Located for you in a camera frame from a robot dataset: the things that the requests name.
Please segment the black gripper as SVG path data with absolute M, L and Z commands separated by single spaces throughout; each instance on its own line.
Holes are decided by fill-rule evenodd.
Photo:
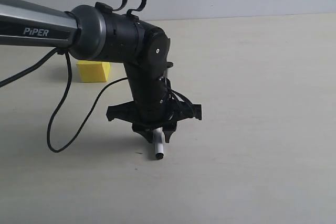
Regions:
M 177 103 L 175 100 L 159 104 L 150 104 L 148 108 L 136 104 L 134 101 L 109 106 L 106 116 L 109 121 L 119 119 L 137 125 L 132 131 L 145 138 L 148 143 L 153 143 L 152 129 L 163 128 L 165 142 L 169 143 L 172 134 L 176 131 L 178 121 L 196 118 L 202 119 L 202 106 L 185 102 Z

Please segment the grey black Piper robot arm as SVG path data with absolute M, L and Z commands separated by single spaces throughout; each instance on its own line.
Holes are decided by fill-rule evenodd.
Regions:
M 62 12 L 22 0 L 1 0 L 1 44 L 51 47 L 78 60 L 122 63 L 133 100 L 107 109 L 108 120 L 132 124 L 147 141 L 161 128 L 167 140 L 178 121 L 201 119 L 202 107 L 174 91 L 167 77 L 170 39 L 139 20 L 97 2 Z

